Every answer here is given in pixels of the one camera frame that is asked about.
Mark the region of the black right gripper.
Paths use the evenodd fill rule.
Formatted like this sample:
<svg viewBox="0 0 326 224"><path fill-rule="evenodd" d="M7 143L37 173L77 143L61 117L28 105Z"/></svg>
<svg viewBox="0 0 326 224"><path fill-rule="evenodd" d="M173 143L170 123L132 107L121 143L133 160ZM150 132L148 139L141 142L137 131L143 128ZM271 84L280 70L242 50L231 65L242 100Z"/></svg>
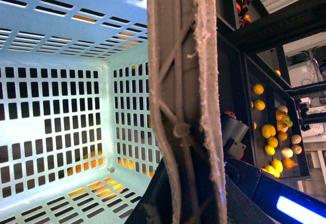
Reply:
<svg viewBox="0 0 326 224"><path fill-rule="evenodd" d="M221 114L224 155L241 159L247 148L241 141L249 127L229 114Z"/></svg>

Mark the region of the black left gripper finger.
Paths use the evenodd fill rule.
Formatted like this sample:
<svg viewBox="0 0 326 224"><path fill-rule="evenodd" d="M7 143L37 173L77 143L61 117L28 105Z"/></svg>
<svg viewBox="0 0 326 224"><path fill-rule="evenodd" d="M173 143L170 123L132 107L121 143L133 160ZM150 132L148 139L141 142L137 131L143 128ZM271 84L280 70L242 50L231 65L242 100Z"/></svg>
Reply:
<svg viewBox="0 0 326 224"><path fill-rule="evenodd" d="M126 223L172 223L173 209L167 169L160 161L145 193Z"/></svg>

